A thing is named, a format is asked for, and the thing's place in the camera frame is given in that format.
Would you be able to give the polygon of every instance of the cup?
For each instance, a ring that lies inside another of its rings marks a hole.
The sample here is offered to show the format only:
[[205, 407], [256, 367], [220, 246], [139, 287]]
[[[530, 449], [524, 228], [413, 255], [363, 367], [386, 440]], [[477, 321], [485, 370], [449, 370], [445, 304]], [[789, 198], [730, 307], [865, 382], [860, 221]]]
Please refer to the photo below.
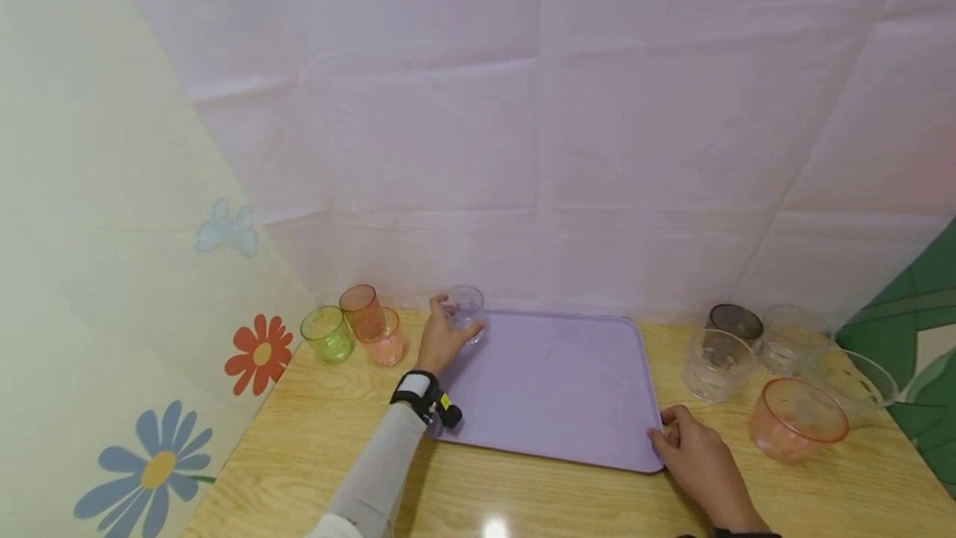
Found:
[[352, 337], [342, 311], [335, 306], [321, 306], [302, 320], [300, 333], [305, 342], [322, 360], [334, 364], [352, 354]]
[[373, 362], [388, 368], [402, 361], [405, 344], [398, 329], [398, 312], [391, 307], [383, 307], [380, 311], [383, 316], [383, 332], [368, 339], [359, 337], [358, 342], [364, 345]]
[[829, 345], [813, 351], [799, 375], [824, 389], [856, 426], [900, 396], [893, 376], [869, 357]]
[[763, 314], [757, 358], [773, 374], [792, 376], [813, 350], [832, 343], [823, 318], [796, 306], [773, 306]]
[[849, 420], [837, 401], [800, 379], [767, 382], [750, 416], [750, 439], [782, 463], [803, 461], [849, 432]]
[[727, 400], [756, 367], [756, 356], [742, 339], [704, 329], [690, 337], [680, 376], [694, 397], [717, 404]]
[[750, 348], [756, 347], [757, 339], [763, 335], [763, 323], [755, 313], [736, 304], [719, 304], [707, 314], [707, 329], [729, 332], [743, 339]]
[[[453, 286], [448, 289], [447, 295], [448, 301], [445, 301], [442, 306], [445, 307], [448, 320], [451, 320], [455, 329], [466, 329], [474, 322], [488, 322], [488, 318], [485, 317], [485, 297], [475, 287], [468, 285]], [[484, 335], [485, 331], [483, 330], [467, 344], [477, 343]]]
[[345, 313], [345, 318], [359, 341], [376, 338], [385, 331], [382, 305], [378, 303], [375, 287], [371, 285], [350, 287], [339, 298], [339, 307]]

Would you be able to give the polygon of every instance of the purple tray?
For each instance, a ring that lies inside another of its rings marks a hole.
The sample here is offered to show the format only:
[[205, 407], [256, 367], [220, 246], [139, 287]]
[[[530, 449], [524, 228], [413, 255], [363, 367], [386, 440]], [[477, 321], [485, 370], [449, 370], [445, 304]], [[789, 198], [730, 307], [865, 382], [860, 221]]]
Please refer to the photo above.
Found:
[[641, 331], [629, 320], [490, 311], [485, 335], [441, 375], [465, 417], [429, 432], [452, 443], [637, 472], [663, 468]]

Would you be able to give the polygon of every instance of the hand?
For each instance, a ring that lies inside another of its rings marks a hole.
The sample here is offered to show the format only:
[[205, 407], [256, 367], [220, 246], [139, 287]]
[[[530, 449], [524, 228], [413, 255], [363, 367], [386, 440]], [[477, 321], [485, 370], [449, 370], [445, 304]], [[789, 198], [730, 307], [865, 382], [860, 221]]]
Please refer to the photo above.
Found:
[[424, 369], [435, 376], [441, 374], [441, 371], [454, 360], [455, 355], [458, 355], [458, 351], [464, 347], [465, 343], [477, 337], [478, 333], [485, 328], [485, 323], [476, 322], [467, 329], [455, 330], [451, 322], [448, 322], [441, 306], [447, 299], [447, 295], [435, 295], [428, 301], [432, 316], [429, 316], [428, 322], [424, 324], [419, 358], [415, 363], [415, 369]]
[[719, 433], [699, 423], [684, 405], [663, 410], [661, 421], [671, 426], [667, 436], [655, 428], [647, 436], [674, 480], [713, 525], [735, 533], [770, 532]]

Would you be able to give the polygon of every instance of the green leaf pattern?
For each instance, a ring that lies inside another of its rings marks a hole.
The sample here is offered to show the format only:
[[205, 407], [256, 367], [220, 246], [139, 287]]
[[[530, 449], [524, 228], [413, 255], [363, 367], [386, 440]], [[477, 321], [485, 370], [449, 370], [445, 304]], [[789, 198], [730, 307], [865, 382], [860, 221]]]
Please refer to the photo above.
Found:
[[[917, 369], [919, 332], [949, 325], [949, 351]], [[904, 402], [889, 412], [956, 499], [956, 219], [850, 318], [836, 340], [879, 363], [905, 387]]]

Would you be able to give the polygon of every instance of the gray sleeve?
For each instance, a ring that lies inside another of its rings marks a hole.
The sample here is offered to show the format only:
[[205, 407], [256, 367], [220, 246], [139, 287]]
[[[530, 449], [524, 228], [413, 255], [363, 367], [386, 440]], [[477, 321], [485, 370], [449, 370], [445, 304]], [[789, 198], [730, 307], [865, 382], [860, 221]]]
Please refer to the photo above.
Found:
[[402, 505], [405, 477], [424, 429], [426, 425], [410, 407], [392, 405], [332, 496], [326, 513], [351, 521], [363, 538], [390, 538]]

